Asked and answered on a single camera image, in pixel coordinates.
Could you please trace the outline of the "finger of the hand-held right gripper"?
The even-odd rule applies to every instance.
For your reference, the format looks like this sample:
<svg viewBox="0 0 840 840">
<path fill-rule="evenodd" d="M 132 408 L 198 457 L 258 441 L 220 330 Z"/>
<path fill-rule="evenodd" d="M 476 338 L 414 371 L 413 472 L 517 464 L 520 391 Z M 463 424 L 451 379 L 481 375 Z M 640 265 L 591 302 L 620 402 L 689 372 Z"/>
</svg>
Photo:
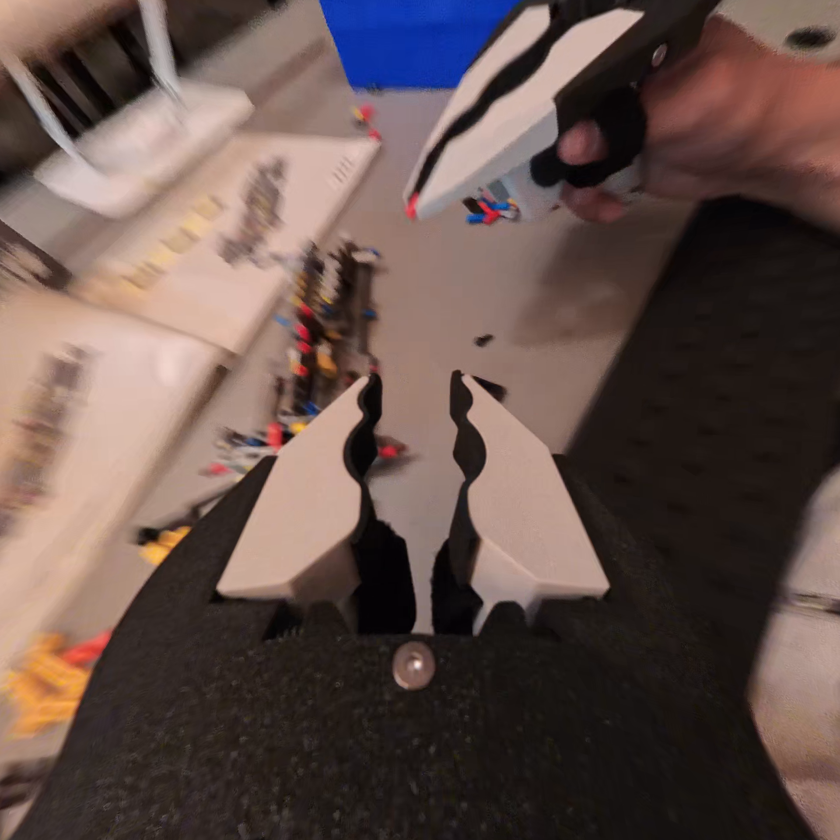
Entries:
<svg viewBox="0 0 840 840">
<path fill-rule="evenodd" d="M 552 88 L 550 70 L 559 70 L 562 80 L 571 63 L 560 58 L 553 46 L 557 35 L 549 32 L 545 43 L 533 47 L 529 73 L 504 96 L 493 102 L 477 125 L 453 140 L 444 150 L 431 177 L 418 194 L 416 220 L 425 220 L 475 194 L 481 187 L 499 181 L 523 156 L 540 149 L 549 139 Z"/>
<path fill-rule="evenodd" d="M 545 43 L 554 12 L 551 3 L 520 3 L 499 23 L 466 69 L 429 134 L 406 184 L 420 194 L 447 146 L 472 130 L 499 97 L 528 75 L 530 49 Z"/>
</svg>

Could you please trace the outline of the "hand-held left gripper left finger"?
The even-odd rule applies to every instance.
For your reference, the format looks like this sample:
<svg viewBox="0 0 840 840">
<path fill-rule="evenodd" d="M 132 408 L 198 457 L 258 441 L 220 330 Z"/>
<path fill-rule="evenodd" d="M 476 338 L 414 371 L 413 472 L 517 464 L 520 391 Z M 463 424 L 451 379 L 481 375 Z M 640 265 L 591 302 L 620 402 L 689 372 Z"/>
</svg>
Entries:
<svg viewBox="0 0 840 840">
<path fill-rule="evenodd" d="M 373 516 L 366 474 L 377 456 L 382 379 L 361 377 L 276 457 L 217 583 L 223 598 L 330 602 L 359 625 L 354 549 Z"/>
</svg>

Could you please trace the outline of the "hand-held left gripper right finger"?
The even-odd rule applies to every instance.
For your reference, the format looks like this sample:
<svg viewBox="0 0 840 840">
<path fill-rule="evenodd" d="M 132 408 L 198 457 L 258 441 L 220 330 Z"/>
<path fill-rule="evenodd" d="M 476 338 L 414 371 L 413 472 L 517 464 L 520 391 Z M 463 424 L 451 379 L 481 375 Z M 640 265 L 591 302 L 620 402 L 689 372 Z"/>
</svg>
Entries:
<svg viewBox="0 0 840 840">
<path fill-rule="evenodd" d="M 545 602 L 603 598 L 606 573 L 547 445 L 462 371 L 449 414 L 462 480 L 434 562 L 434 633 L 476 635 L 503 603 L 532 623 Z"/>
</svg>

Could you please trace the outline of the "pile of mixed lego pieces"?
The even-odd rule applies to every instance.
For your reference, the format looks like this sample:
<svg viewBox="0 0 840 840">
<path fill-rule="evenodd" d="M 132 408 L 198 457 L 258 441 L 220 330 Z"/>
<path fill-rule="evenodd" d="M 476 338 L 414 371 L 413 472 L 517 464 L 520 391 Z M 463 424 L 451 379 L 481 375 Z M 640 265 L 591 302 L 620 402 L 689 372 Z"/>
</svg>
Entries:
<svg viewBox="0 0 840 840">
<path fill-rule="evenodd" d="M 491 226 L 501 220 L 517 222 L 521 217 L 519 205 L 501 181 L 481 187 L 461 203 L 469 226 Z"/>
</svg>

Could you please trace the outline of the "long lego chassis assembly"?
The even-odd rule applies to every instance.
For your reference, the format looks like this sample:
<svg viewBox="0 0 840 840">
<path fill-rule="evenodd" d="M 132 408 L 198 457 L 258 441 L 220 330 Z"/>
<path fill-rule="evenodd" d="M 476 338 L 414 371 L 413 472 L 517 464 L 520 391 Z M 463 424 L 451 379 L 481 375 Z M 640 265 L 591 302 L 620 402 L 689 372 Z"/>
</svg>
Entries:
<svg viewBox="0 0 840 840">
<path fill-rule="evenodd" d="M 308 248 L 275 315 L 280 335 L 256 426 L 222 427 L 200 476 L 237 480 L 263 457 L 277 455 L 359 379 L 380 372 L 370 338 L 379 318 L 372 284 L 380 258 L 348 234 L 330 250 Z"/>
</svg>

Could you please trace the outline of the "lego instruction sheet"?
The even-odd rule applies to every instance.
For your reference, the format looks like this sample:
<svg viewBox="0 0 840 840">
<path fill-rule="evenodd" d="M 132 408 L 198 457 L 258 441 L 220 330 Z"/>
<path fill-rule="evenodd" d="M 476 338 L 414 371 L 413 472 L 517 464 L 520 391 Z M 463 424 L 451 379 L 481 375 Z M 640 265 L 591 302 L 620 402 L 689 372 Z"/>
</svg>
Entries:
<svg viewBox="0 0 840 840">
<path fill-rule="evenodd" d="M 376 134 L 237 133 L 137 217 L 71 293 L 240 354 L 381 147 Z"/>
</svg>

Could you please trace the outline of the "thick open lego instruction booklet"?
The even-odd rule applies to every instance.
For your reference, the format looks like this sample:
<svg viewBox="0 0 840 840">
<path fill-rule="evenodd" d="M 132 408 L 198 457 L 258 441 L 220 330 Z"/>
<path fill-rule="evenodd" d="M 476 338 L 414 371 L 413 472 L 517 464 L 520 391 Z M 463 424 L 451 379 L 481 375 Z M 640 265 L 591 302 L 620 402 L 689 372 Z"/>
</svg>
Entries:
<svg viewBox="0 0 840 840">
<path fill-rule="evenodd" d="M 7 669 L 123 525 L 224 352 L 41 289 L 3 302 L 1 339 Z"/>
</svg>

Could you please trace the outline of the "pile of yellow lego pieces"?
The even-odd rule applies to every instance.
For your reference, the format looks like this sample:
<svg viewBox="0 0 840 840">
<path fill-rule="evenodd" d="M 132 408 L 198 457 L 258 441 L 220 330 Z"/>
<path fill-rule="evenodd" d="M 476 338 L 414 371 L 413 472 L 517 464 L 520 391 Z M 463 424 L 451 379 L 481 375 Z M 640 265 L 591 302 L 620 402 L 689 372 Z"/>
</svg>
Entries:
<svg viewBox="0 0 840 840">
<path fill-rule="evenodd" d="M 59 633 L 37 636 L 22 666 L 10 670 L 2 681 L 2 696 L 13 711 L 8 731 L 12 739 L 31 739 L 76 715 L 111 635 L 112 630 L 106 629 L 76 644 Z"/>
</svg>

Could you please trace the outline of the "person's right hand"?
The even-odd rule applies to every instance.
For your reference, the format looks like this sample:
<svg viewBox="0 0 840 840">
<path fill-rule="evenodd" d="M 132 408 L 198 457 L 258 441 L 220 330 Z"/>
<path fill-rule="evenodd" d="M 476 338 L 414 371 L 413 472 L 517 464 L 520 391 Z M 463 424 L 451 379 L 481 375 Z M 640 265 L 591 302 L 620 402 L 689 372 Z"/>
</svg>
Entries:
<svg viewBox="0 0 840 840">
<path fill-rule="evenodd" d="M 701 202 L 771 195 L 769 126 L 780 58 L 724 17 L 712 16 L 679 62 L 645 81 L 640 191 Z"/>
</svg>

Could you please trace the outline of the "blue plastic bin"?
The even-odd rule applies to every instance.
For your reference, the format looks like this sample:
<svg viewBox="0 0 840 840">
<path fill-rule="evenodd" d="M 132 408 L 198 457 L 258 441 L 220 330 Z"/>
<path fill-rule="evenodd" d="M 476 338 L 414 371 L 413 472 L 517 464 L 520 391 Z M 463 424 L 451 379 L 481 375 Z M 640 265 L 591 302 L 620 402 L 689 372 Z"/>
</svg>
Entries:
<svg viewBox="0 0 840 840">
<path fill-rule="evenodd" d="M 515 1 L 321 1 L 353 89 L 455 88 Z"/>
</svg>

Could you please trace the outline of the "black perforated panel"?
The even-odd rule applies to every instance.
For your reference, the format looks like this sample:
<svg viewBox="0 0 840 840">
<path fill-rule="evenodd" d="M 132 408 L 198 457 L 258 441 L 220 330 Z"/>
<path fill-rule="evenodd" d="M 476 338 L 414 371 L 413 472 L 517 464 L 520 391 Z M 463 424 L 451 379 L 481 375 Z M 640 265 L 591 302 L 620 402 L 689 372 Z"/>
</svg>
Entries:
<svg viewBox="0 0 840 840">
<path fill-rule="evenodd" d="M 838 464 L 839 239 L 702 204 L 569 456 L 667 563 L 745 693 L 806 506 Z"/>
</svg>

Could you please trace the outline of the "person's torso in white shirt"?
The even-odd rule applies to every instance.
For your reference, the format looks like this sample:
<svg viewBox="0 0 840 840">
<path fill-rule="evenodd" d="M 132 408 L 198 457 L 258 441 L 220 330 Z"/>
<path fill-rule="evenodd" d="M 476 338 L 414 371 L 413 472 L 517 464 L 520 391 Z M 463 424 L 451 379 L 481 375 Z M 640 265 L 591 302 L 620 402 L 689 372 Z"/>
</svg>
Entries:
<svg viewBox="0 0 840 840">
<path fill-rule="evenodd" d="M 759 735 L 819 838 L 839 838 L 839 470 L 817 488 L 752 672 Z"/>
</svg>

